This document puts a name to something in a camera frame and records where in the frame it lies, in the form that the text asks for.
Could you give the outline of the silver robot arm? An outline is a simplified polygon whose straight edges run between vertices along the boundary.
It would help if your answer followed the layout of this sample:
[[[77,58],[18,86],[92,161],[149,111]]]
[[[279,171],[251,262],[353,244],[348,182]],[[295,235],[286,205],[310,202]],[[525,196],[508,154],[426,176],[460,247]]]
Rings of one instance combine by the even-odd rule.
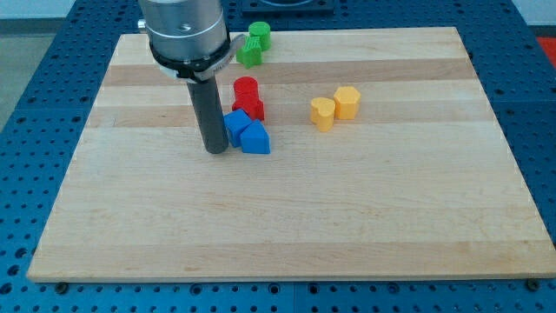
[[[247,42],[230,36],[220,0],[140,0],[154,59],[191,83],[213,78]]]

